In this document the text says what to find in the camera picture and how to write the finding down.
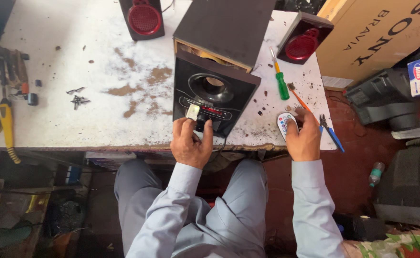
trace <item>man's left hand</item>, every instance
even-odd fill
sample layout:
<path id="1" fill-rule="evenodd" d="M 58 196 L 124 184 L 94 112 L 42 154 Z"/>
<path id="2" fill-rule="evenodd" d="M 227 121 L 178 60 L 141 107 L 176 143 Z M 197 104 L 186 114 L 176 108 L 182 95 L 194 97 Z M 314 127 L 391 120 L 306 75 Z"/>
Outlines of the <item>man's left hand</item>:
<path id="1" fill-rule="evenodd" d="M 202 169 L 213 151 L 212 121 L 205 123 L 202 141 L 194 133 L 195 125 L 196 121 L 191 119 L 175 120 L 170 149 L 177 162 Z"/>

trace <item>light blue shirt sleeve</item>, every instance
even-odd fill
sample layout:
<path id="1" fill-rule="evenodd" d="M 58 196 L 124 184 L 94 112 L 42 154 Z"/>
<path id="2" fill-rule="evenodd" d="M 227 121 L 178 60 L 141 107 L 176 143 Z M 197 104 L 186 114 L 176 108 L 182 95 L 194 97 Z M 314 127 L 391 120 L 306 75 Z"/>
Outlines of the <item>light blue shirt sleeve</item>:
<path id="1" fill-rule="evenodd" d="M 343 258 L 342 236 L 332 218 L 334 202 L 321 160 L 292 162 L 293 229 L 299 258 Z"/>
<path id="2" fill-rule="evenodd" d="M 176 163 L 169 186 L 146 212 L 146 221 L 134 238 L 127 258 L 172 256 L 176 237 L 183 228 L 201 174 L 201 169 Z"/>

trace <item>shirt cuff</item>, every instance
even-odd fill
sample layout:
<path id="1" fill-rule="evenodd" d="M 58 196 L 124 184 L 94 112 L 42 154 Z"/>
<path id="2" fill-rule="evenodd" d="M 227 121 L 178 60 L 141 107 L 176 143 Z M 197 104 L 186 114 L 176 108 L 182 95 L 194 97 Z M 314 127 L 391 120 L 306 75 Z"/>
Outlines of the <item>shirt cuff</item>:
<path id="1" fill-rule="evenodd" d="M 321 159 L 315 161 L 292 161 L 292 185 L 318 187 L 324 185 L 324 172 Z"/>
<path id="2" fill-rule="evenodd" d="M 194 196 L 201 175 L 201 169 L 177 162 L 170 177 L 169 186 Z"/>

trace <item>remote control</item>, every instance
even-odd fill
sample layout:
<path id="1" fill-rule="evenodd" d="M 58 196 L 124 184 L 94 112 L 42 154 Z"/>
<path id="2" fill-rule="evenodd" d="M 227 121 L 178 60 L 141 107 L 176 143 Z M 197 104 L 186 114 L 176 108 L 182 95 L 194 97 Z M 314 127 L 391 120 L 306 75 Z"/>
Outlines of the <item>remote control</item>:
<path id="1" fill-rule="evenodd" d="M 285 141 L 286 141 L 286 136 L 287 136 L 287 120 L 290 119 L 290 118 L 294 120 L 294 122 L 296 123 L 296 126 L 297 126 L 298 123 L 296 121 L 296 118 L 294 118 L 293 114 L 291 114 L 289 112 L 285 112 L 283 114 L 280 114 L 277 118 L 278 128 L 280 129 L 280 132 L 282 133 L 283 139 L 285 139 Z"/>

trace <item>man's hand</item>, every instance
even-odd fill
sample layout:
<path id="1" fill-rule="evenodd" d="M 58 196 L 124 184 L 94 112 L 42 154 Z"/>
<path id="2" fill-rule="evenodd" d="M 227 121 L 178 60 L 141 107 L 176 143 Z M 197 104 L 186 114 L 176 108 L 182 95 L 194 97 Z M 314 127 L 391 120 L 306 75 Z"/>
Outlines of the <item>man's hand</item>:
<path id="1" fill-rule="evenodd" d="M 296 120 L 304 123 L 298 133 L 293 119 L 287 120 L 287 148 L 294 161 L 314 161 L 320 159 L 321 133 L 314 115 L 303 108 L 296 108 Z"/>
<path id="2" fill-rule="evenodd" d="M 170 149 L 176 161 L 202 169 L 207 164 L 213 150 L 212 121 L 207 120 L 203 128 L 203 139 L 194 133 L 196 122 L 180 118 L 173 122 L 173 141 Z"/>

